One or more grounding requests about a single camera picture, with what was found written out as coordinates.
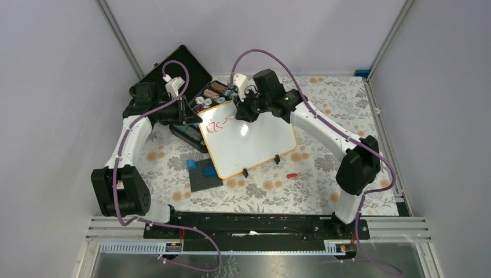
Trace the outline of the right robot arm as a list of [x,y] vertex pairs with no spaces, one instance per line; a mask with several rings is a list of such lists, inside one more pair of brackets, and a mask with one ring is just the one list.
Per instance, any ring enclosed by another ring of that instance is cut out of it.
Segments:
[[341,192],[332,231],[341,239],[349,237],[355,231],[362,195],[381,169],[377,139],[359,137],[327,119],[299,89],[286,90],[271,69],[256,73],[253,81],[250,88],[245,75],[230,77],[228,87],[238,94],[236,119],[252,123],[260,114],[270,113],[302,129],[335,155],[340,161],[335,179]]

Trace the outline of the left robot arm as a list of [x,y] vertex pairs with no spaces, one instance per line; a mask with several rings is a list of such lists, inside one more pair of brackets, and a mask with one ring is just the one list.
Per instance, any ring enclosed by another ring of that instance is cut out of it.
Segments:
[[130,221],[142,217],[147,222],[158,222],[157,230],[166,238],[178,234],[180,224],[171,217],[171,207],[152,200],[138,168],[140,153],[155,124],[201,122],[189,107],[185,90],[182,78],[171,79],[164,89],[154,82],[142,82],[130,88],[132,99],[123,111],[123,128],[115,150],[103,168],[91,173],[102,215],[129,217]]

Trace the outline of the yellow framed whiteboard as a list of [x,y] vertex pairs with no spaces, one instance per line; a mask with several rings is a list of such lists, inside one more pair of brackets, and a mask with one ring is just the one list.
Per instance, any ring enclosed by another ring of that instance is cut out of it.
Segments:
[[227,179],[297,147],[293,125],[270,112],[252,123],[235,118],[233,101],[198,113],[199,129],[218,177]]

